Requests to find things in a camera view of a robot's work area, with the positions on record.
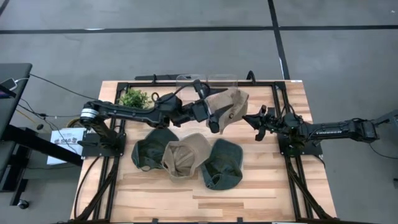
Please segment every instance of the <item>green bucket hat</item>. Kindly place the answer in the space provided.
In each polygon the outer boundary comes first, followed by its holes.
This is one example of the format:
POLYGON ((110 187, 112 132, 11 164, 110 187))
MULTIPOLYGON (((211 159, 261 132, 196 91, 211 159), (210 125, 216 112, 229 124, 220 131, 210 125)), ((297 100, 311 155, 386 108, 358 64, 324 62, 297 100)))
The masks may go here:
POLYGON ((169 128, 153 129, 145 139, 139 140, 134 145, 132 162, 142 171, 163 169, 162 158, 170 141, 179 141, 179 139, 169 128))
POLYGON ((203 179, 211 190, 228 190, 242 180, 242 148, 219 139, 215 142, 210 157, 201 165, 203 179))

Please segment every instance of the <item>black cable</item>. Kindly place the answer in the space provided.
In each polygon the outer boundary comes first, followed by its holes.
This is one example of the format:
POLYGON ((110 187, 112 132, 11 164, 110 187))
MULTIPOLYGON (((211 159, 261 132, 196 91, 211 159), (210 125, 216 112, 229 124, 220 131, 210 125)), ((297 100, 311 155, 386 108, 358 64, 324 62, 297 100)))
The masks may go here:
POLYGON ((31 110, 28 110, 26 107, 21 106, 21 105, 19 105, 19 106, 22 107, 22 108, 24 108, 24 109, 27 110, 28 112, 31 112, 31 113, 34 114, 36 117, 42 119, 44 122, 46 122, 46 123, 50 126, 50 128, 51 128, 52 131, 54 131, 54 129, 53 129, 53 127, 52 127, 52 125, 54 125, 54 127, 57 129, 58 133, 61 135, 61 138, 65 141, 65 144, 66 144, 70 149, 72 149, 76 154, 78 154, 77 151, 76 151, 76 149, 72 148, 72 147, 69 145, 68 141, 63 137, 63 135, 62 135, 60 129, 57 127, 57 125, 53 124, 51 121, 47 121, 47 120, 45 119, 45 117, 42 118, 42 117, 41 117, 38 113, 36 113, 35 111, 33 111, 33 110, 32 110, 32 111, 31 111, 31 110))
POLYGON ((308 135, 308 138, 305 139, 305 141, 309 141, 309 140, 311 139, 312 135, 313 135, 314 133, 316 133, 317 131, 321 130, 322 128, 323 128, 323 127, 320 127, 320 128, 317 128, 317 129, 313 130, 313 131, 311 132, 311 134, 308 135))
POLYGON ((321 159, 319 156, 317 156, 317 155, 313 155, 313 156, 315 156, 315 158, 317 158, 319 161, 321 161, 322 162, 322 164, 323 164, 323 166, 326 168, 326 164, 325 164, 325 161, 323 161, 323 159, 321 159))
POLYGON ((284 113, 285 109, 286 109, 286 105, 282 108, 282 112, 280 112, 280 115, 276 118, 276 121, 279 121, 282 119, 282 114, 284 113))
POLYGON ((86 206, 84 211, 76 218, 77 220, 87 220, 87 218, 90 216, 90 213, 93 211, 95 206, 101 200, 103 194, 105 193, 110 183, 116 180, 117 170, 118 166, 116 164, 113 164, 111 171, 108 173, 107 177, 105 178, 105 181, 98 188, 97 193, 94 195, 91 202, 86 206))
POLYGON ((294 108, 293 108, 293 106, 292 106, 291 104, 288 104, 288 106, 289 106, 289 108, 290 108, 290 109, 292 109, 292 111, 293 111, 293 114, 294 114, 294 115, 296 115, 296 111, 294 111, 294 108))
POLYGON ((55 86, 57 86, 57 87, 59 87, 59 88, 61 88, 61 89, 64 89, 64 90, 69 91, 69 92, 71 92, 71 93, 74 93, 74 94, 76 94, 76 95, 82 96, 82 97, 84 97, 84 98, 91 99, 91 100, 98 100, 98 99, 96 99, 96 98, 92 98, 92 97, 85 96, 85 95, 82 95, 82 94, 80 94, 80 93, 77 93, 77 92, 75 92, 75 91, 71 91, 71 90, 69 90, 69 89, 67 89, 67 88, 65 88, 65 87, 63 87, 63 86, 60 86, 60 85, 54 83, 54 82, 51 82, 51 81, 46 80, 45 78, 38 77, 37 75, 33 75, 33 74, 30 74, 30 75, 32 75, 33 77, 36 77, 36 78, 38 78, 38 79, 41 79, 41 80, 43 80, 43 81, 46 81, 46 82, 48 82, 48 83, 51 83, 51 84, 53 84, 53 85, 55 85, 55 86))
POLYGON ((377 152, 376 150, 374 150, 373 146, 372 146, 370 143, 369 143, 369 146, 371 147, 371 149, 372 149, 377 155, 379 155, 379 156, 381 156, 381 157, 385 157, 385 158, 388 158, 388 159, 398 159, 398 157, 390 157, 390 156, 385 156, 385 155, 380 154, 379 152, 377 152))
POLYGON ((59 115, 59 116, 58 116, 58 115, 47 115, 47 114, 45 114, 45 113, 36 113, 36 112, 32 109, 32 107, 30 106, 30 104, 29 104, 26 100, 24 100, 24 99, 22 99, 22 98, 21 98, 21 100, 27 104, 27 106, 30 108, 30 110, 28 110, 26 107, 24 107, 24 106, 18 104, 20 107, 24 108, 25 110, 27 110, 27 111, 29 111, 29 112, 31 112, 31 113, 35 113, 35 114, 37 114, 37 115, 39 115, 39 116, 41 116, 41 117, 50 117, 50 118, 71 118, 71 117, 78 117, 78 116, 80 116, 80 114, 76 114, 76 115, 59 115))
MULTIPOLYGON (((209 86, 209 84, 207 84, 207 83, 202 83, 202 82, 201 82, 200 84, 201 84, 201 85, 205 85, 205 86, 208 88, 208 91, 210 91, 210 86, 209 86)), ((157 95, 157 96, 158 96, 158 99, 159 99, 159 94, 156 93, 156 92, 154 92, 154 93, 151 95, 152 101, 153 101, 153 102, 156 101, 156 103, 163 103, 163 102, 166 102, 167 100, 173 98, 177 93, 179 93, 179 91, 183 90, 185 87, 192 86, 192 85, 193 85, 193 83, 188 83, 188 84, 186 84, 186 85, 183 85, 183 86, 181 86, 177 91, 175 91, 173 94, 171 94, 168 98, 166 98, 165 100, 160 100, 160 101, 154 100, 154 95, 157 95)))
POLYGON ((91 170, 91 168, 93 168, 94 164, 98 161, 99 158, 100 158, 100 157, 98 156, 98 157, 95 158, 95 160, 90 164, 90 166, 88 167, 88 169, 87 169, 85 175, 83 176, 83 178, 82 178, 82 180, 81 180, 81 182, 80 182, 80 184, 79 184, 79 187, 77 188, 76 199, 75 199, 75 207, 73 208, 73 216, 74 216, 75 218, 77 217, 77 201, 78 201, 78 199, 79 199, 79 193, 80 193, 81 186, 83 185, 85 179, 87 178, 87 175, 88 175, 89 171, 91 170))

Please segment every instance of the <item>wooden tabletop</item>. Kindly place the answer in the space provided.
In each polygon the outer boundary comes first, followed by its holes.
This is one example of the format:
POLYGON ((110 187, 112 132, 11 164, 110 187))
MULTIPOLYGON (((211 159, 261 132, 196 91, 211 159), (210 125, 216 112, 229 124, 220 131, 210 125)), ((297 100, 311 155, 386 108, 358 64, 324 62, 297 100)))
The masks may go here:
MULTIPOLYGON (((117 81, 102 84, 99 99, 114 101, 117 81)), ((297 114, 312 122, 307 97, 302 82, 286 81, 289 102, 297 114)), ((156 91, 159 95, 174 92, 176 87, 140 87, 149 95, 156 91)), ((274 106, 272 90, 267 86, 241 87, 249 93, 248 114, 259 111, 261 105, 274 106)), ((195 93, 181 92, 184 103, 197 99, 195 93)), ((290 197, 287 171, 284 158, 279 153, 276 134, 266 133, 263 141, 254 140, 256 131, 245 121, 230 124, 222 135, 212 134, 205 122, 192 121, 181 128, 170 129, 181 139, 192 133, 202 133, 210 144, 224 138, 243 148, 243 179, 231 190, 215 191, 205 187, 199 169, 190 180, 174 183, 165 170, 143 172, 131 160, 134 144, 144 139, 151 131, 144 123, 127 121, 127 143, 125 154, 120 160, 111 222, 235 222, 243 217, 245 222, 292 221, 294 212, 290 197)), ((94 158, 85 159, 80 181, 94 158)), ((93 198, 98 188, 102 158, 93 166, 80 192, 77 211, 80 214, 93 198)), ((328 180, 323 164, 313 156, 302 156, 303 168, 309 191, 317 202, 331 216, 336 216, 328 180)), ((301 192, 297 189, 302 216, 305 207, 301 192)), ((104 217, 106 199, 104 194, 100 218, 104 217)))

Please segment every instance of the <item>caster wheel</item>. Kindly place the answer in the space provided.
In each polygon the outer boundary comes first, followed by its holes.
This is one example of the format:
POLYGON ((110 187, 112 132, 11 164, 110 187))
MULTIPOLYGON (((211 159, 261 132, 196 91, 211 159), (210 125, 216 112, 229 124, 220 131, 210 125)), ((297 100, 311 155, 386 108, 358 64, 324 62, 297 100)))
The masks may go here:
POLYGON ((20 209, 26 209, 26 208, 29 207, 29 202, 20 199, 19 202, 18 202, 18 207, 19 207, 20 209))

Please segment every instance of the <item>cable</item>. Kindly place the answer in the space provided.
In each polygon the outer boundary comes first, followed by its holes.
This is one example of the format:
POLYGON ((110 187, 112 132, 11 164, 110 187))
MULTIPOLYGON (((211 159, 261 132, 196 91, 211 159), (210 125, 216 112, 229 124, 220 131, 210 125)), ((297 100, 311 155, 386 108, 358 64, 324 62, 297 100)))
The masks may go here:
POLYGON ((69 145, 68 141, 63 137, 63 135, 62 135, 60 129, 59 129, 55 124, 53 124, 53 122, 51 122, 51 121, 46 121, 45 118, 43 118, 43 121, 46 122, 46 123, 50 126, 51 130, 53 130, 53 131, 54 131, 54 129, 51 127, 51 124, 54 125, 54 127, 57 129, 58 133, 60 134, 61 138, 65 141, 65 144, 68 145, 68 147, 69 147, 70 149, 72 149, 76 154, 78 154, 77 151, 76 151, 76 149, 72 148, 72 147, 69 145))
POLYGON ((82 178, 82 180, 81 180, 81 182, 80 182, 80 184, 79 184, 79 187, 77 188, 76 199, 75 199, 75 206, 74 206, 74 208, 73 208, 73 216, 74 216, 75 218, 77 217, 77 201, 78 201, 78 199, 79 199, 79 193, 80 193, 81 186, 83 185, 83 183, 84 183, 84 181, 85 181, 85 179, 86 179, 86 177, 87 177, 87 174, 89 173, 89 171, 91 170, 91 168, 94 166, 94 164, 97 162, 97 160, 98 160, 99 158, 100 158, 100 157, 98 156, 98 157, 95 158, 95 160, 90 164, 90 166, 88 167, 88 169, 87 169, 85 175, 83 176, 83 178, 82 178))
POLYGON ((20 79, 18 79, 18 80, 15 80, 15 83, 18 83, 19 81, 21 81, 21 80, 28 80, 29 78, 20 78, 20 79))
POLYGON ((16 109, 16 111, 18 112, 18 113, 20 113, 21 115, 23 115, 25 118, 27 118, 29 121, 31 121, 32 123, 34 123, 34 124, 36 124, 36 125, 39 125, 39 124, 37 124, 36 123, 36 121, 34 121, 32 118, 30 118, 29 116, 27 116, 26 114, 24 114, 23 112, 21 112, 19 109, 16 109))
POLYGON ((74 94, 76 94, 76 95, 82 96, 82 97, 84 97, 84 98, 91 99, 91 100, 98 100, 98 99, 96 99, 96 98, 92 98, 92 97, 85 96, 85 95, 82 95, 82 94, 80 94, 80 93, 77 93, 77 92, 75 92, 75 91, 71 91, 71 90, 69 90, 69 89, 67 89, 67 88, 65 88, 65 87, 63 87, 63 86, 60 86, 60 85, 54 83, 54 82, 51 82, 51 81, 46 80, 45 78, 38 77, 37 75, 34 75, 34 74, 30 74, 30 75, 32 75, 33 77, 36 77, 36 78, 38 78, 38 79, 41 79, 41 80, 43 80, 43 81, 46 81, 46 82, 48 82, 48 83, 51 83, 51 84, 53 84, 53 85, 55 85, 55 86, 57 86, 57 87, 59 87, 59 88, 61 88, 61 89, 64 89, 64 90, 69 91, 69 92, 71 92, 71 93, 74 93, 74 94))
POLYGON ((27 110, 27 111, 29 111, 29 112, 31 112, 31 113, 34 113, 34 114, 36 114, 36 115, 39 115, 39 116, 41 116, 41 117, 47 117, 47 118, 72 118, 72 117, 80 116, 80 114, 75 114, 75 115, 47 115, 47 114, 45 114, 45 113, 36 113, 36 112, 32 109, 32 107, 30 106, 30 104, 29 104, 26 100, 24 100, 24 99, 22 99, 22 98, 21 98, 21 100, 22 100, 23 102, 26 103, 26 105, 29 107, 29 110, 28 110, 26 107, 24 107, 24 106, 18 104, 20 107, 24 108, 25 110, 27 110))
MULTIPOLYGON (((210 91, 210 86, 209 86, 209 84, 207 84, 207 83, 200 83, 201 85, 205 85, 208 89, 209 89, 209 91, 210 91)), ((183 90, 185 87, 188 87, 188 86, 192 86, 193 85, 193 83, 188 83, 188 84, 186 84, 186 85, 183 85, 183 86, 181 86, 177 91, 175 91, 173 94, 171 94, 168 98, 166 98, 165 100, 160 100, 160 101, 157 101, 158 99, 159 99, 159 94, 158 93, 156 93, 156 92, 154 92, 150 97, 152 98, 152 101, 153 102, 155 102, 156 101, 156 103, 164 103, 164 102, 166 102, 167 100, 169 100, 169 99, 171 99, 171 98, 173 98, 177 93, 179 93, 179 91, 181 91, 181 90, 183 90)))
POLYGON ((305 139, 305 141, 309 141, 309 140, 311 139, 312 135, 313 135, 314 133, 316 133, 317 131, 321 130, 321 129, 322 129, 322 127, 313 130, 313 131, 311 132, 311 134, 308 135, 308 138, 305 139))
POLYGON ((282 119, 282 114, 284 113, 285 109, 286 109, 286 105, 282 108, 282 112, 280 112, 280 115, 276 118, 276 121, 279 121, 282 119))
POLYGON ((293 111, 293 114, 294 114, 294 115, 296 115, 296 111, 294 111, 294 108, 293 108, 293 106, 292 106, 291 104, 288 104, 287 106, 288 106, 290 109, 292 109, 292 111, 293 111))
POLYGON ((58 133, 60 134, 61 138, 62 138, 62 139, 65 141, 65 143, 68 145, 68 147, 69 147, 70 149, 72 149, 76 154, 78 154, 77 151, 76 151, 76 149, 72 148, 72 147, 69 145, 68 141, 63 137, 63 135, 62 135, 60 129, 57 127, 57 125, 53 124, 51 121, 47 121, 47 120, 45 119, 45 117, 42 118, 42 117, 41 117, 38 113, 36 113, 35 111, 33 111, 33 110, 32 110, 32 111, 31 111, 31 110, 28 110, 26 107, 21 106, 20 104, 18 104, 18 105, 19 105, 20 107, 24 108, 25 110, 31 112, 32 114, 34 114, 36 117, 42 119, 44 122, 46 122, 46 123, 50 126, 50 128, 51 128, 52 131, 54 131, 54 129, 53 129, 53 127, 52 127, 52 125, 53 125, 53 126, 57 129, 57 131, 58 131, 58 133))
POLYGON ((80 128, 84 128, 84 126, 80 124, 80 117, 70 120, 67 124, 67 128, 75 128, 76 125, 80 126, 80 128))
POLYGON ((374 150, 373 146, 372 146, 370 143, 369 143, 369 146, 371 147, 371 149, 372 149, 377 155, 379 155, 379 156, 381 156, 381 157, 385 157, 385 158, 388 158, 388 159, 398 159, 398 157, 390 157, 390 156, 385 156, 385 155, 382 155, 382 154, 378 153, 376 150, 374 150))
POLYGON ((313 156, 315 156, 315 158, 317 158, 319 161, 321 161, 322 162, 322 164, 323 164, 323 166, 326 168, 326 164, 325 164, 325 161, 323 161, 323 159, 321 159, 319 156, 317 156, 317 155, 313 155, 313 156))

